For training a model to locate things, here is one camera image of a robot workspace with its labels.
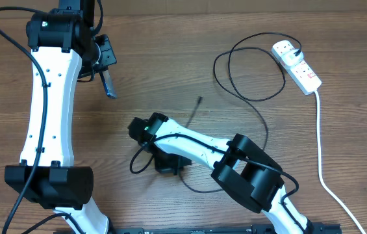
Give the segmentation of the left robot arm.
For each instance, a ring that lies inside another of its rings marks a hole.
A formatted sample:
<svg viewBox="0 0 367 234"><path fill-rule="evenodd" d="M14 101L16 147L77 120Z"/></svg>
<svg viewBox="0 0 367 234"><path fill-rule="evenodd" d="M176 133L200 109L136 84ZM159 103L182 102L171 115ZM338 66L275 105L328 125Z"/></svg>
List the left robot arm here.
<svg viewBox="0 0 367 234"><path fill-rule="evenodd" d="M108 68L116 63L102 20L100 1L61 1L49 12L32 11L27 23L32 62L29 128L19 164L5 168L5 182L28 200L62 217L73 233L113 233L111 220L93 197L94 173L75 166L71 127L75 88L100 76L108 97L116 97Z"/></svg>

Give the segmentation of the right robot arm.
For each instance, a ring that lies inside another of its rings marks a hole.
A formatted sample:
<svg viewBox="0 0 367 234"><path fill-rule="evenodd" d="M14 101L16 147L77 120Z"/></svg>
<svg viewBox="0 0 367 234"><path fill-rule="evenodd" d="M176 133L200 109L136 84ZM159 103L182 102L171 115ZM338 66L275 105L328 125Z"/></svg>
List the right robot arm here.
<svg viewBox="0 0 367 234"><path fill-rule="evenodd" d="M128 130L140 149L151 154L157 172L177 175L196 162L212 171L213 180L234 201L264 213L276 233L313 232L312 222L289 200L298 189L287 192L283 178L293 177L248 137L209 137L157 112L148 119L134 118Z"/></svg>

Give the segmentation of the Samsung Galaxy smartphone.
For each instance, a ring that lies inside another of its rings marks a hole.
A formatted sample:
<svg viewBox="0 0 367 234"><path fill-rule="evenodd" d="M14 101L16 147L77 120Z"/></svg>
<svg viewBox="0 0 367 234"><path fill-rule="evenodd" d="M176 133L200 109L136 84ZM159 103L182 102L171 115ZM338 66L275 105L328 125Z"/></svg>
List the Samsung Galaxy smartphone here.
<svg viewBox="0 0 367 234"><path fill-rule="evenodd" d="M103 88L105 90L105 94L107 95L107 97L111 99L116 99L117 94L114 89L114 83L110 77L109 71L105 70L105 71L100 72L99 74L100 74L100 78L103 83Z"/></svg>

